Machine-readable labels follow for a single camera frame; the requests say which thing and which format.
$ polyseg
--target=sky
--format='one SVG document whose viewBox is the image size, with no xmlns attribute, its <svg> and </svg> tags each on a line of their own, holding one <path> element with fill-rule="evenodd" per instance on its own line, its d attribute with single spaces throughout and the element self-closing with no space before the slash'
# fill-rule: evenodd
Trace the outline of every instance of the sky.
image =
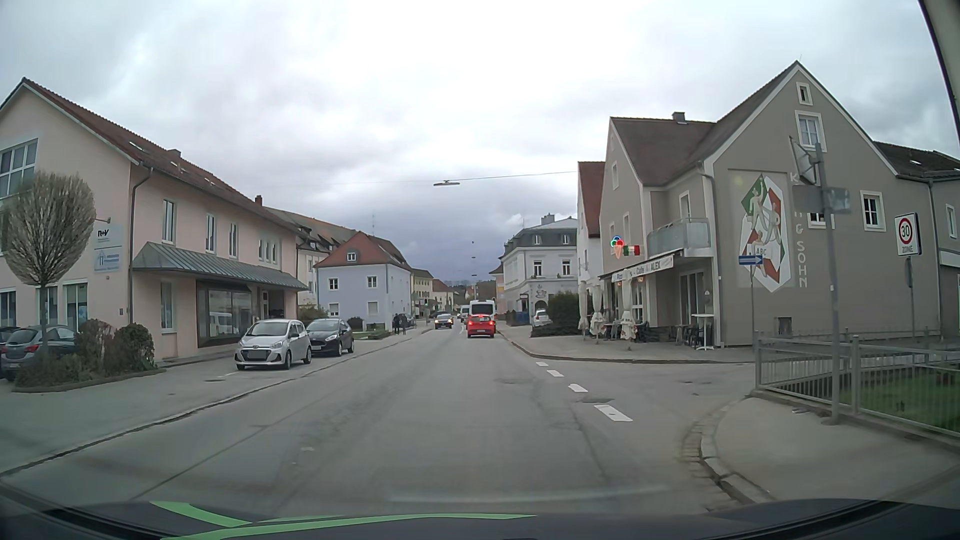
<svg viewBox="0 0 960 540">
<path fill-rule="evenodd" d="M 0 28 L 3 91 L 33 79 L 444 280 L 576 214 L 610 116 L 715 121 L 794 60 L 874 139 L 960 156 L 915 0 L 0 0 Z"/>
</svg>

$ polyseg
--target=cafe sign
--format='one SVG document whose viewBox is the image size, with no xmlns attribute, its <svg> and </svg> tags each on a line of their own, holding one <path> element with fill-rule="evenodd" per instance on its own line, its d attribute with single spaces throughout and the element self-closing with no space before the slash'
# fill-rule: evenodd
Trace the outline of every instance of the cafe sign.
<svg viewBox="0 0 960 540">
<path fill-rule="evenodd" d="M 653 274 L 654 272 L 659 272 L 660 270 L 666 270 L 668 268 L 673 268 L 672 255 L 648 260 L 636 266 L 631 266 L 630 268 L 624 268 L 619 272 L 614 272 L 611 276 L 611 281 L 614 283 L 619 283 L 624 280 L 632 280 L 633 278 L 645 276 L 647 274 Z"/>
</svg>

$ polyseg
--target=road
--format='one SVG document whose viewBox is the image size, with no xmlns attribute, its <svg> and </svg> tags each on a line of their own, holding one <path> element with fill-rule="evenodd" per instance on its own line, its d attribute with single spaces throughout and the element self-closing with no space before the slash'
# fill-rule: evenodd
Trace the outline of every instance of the road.
<svg viewBox="0 0 960 540">
<path fill-rule="evenodd" d="M 752 366 L 544 362 L 462 330 L 308 375 L 295 368 L 284 384 L 4 482 L 59 504 L 181 501 L 276 516 L 700 513 L 716 497 L 680 446 L 696 419 L 751 388 Z"/>
</svg>

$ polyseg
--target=speed limit sign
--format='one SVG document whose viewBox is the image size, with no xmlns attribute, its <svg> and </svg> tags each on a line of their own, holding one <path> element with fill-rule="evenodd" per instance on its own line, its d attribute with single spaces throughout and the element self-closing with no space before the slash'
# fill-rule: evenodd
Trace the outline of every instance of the speed limit sign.
<svg viewBox="0 0 960 540">
<path fill-rule="evenodd" d="M 910 257 L 920 255 L 923 250 L 920 245 L 920 222 L 917 212 L 898 215 L 894 218 L 897 228 L 897 255 Z"/>
</svg>

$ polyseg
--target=bare tree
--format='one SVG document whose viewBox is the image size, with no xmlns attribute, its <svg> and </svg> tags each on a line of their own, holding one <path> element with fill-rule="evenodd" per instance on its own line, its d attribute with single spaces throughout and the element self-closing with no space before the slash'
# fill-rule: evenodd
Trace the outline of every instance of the bare tree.
<svg viewBox="0 0 960 540">
<path fill-rule="evenodd" d="M 77 263 L 93 232 L 93 191 L 78 175 L 38 171 L 33 187 L 11 197 L 7 212 L 7 265 L 40 290 L 40 331 L 47 346 L 46 287 Z"/>
</svg>

